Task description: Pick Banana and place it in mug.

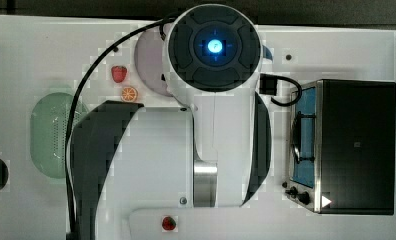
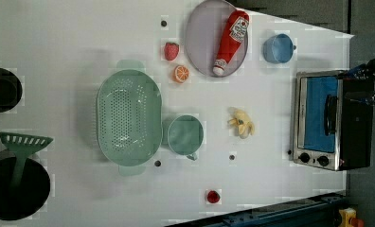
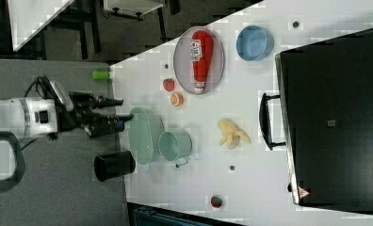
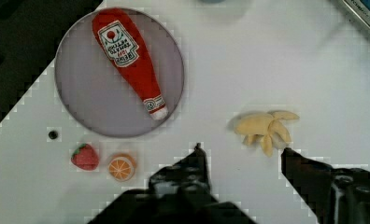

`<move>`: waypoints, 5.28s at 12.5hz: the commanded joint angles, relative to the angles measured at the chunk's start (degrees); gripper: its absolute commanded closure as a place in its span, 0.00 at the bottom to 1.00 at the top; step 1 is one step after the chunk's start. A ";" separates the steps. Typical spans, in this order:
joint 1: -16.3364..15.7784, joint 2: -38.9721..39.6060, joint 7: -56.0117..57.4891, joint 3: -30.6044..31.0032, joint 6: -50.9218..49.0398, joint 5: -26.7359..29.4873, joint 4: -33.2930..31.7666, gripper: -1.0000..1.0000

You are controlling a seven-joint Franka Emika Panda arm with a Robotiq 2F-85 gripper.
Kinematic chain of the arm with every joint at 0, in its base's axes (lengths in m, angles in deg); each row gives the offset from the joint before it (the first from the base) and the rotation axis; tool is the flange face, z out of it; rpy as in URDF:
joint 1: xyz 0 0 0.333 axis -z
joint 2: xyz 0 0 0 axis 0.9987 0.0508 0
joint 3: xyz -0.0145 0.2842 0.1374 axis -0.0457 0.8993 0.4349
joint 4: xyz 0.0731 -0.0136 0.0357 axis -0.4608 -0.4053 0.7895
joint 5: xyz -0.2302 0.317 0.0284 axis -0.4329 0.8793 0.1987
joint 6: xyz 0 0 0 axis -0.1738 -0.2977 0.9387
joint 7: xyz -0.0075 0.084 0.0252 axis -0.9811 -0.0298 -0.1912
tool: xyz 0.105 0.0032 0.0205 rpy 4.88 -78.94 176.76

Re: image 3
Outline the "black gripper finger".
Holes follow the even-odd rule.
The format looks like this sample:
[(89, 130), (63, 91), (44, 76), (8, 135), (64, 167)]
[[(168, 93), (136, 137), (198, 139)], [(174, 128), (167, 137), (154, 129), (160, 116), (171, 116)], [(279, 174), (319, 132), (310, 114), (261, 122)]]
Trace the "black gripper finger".
[(122, 105), (123, 99), (112, 99), (112, 98), (97, 98), (97, 107), (105, 108), (110, 106)]
[(118, 116), (115, 115), (112, 117), (112, 128), (115, 132), (122, 132), (125, 128), (125, 123), (132, 120), (134, 117), (133, 114)]

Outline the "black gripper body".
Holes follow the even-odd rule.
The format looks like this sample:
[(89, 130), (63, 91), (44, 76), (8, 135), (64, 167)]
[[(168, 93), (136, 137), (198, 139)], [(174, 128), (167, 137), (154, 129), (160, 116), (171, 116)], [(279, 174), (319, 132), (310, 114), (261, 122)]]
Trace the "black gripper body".
[(64, 105), (56, 98), (57, 131), (69, 132), (73, 129), (84, 129), (89, 137), (101, 137), (113, 133), (112, 120), (108, 115), (95, 113), (97, 98), (90, 93), (71, 92), (73, 110), (67, 111)]

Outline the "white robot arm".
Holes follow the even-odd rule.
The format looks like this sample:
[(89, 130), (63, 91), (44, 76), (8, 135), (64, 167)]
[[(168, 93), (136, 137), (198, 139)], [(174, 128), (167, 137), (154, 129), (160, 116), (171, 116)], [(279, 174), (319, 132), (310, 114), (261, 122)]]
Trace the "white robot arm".
[(11, 132), (18, 139), (49, 137), (83, 129), (89, 137), (120, 133), (134, 115), (103, 115), (95, 108), (122, 105), (117, 100), (91, 93), (71, 91), (71, 110), (58, 98), (13, 98), (0, 100), (0, 132)]

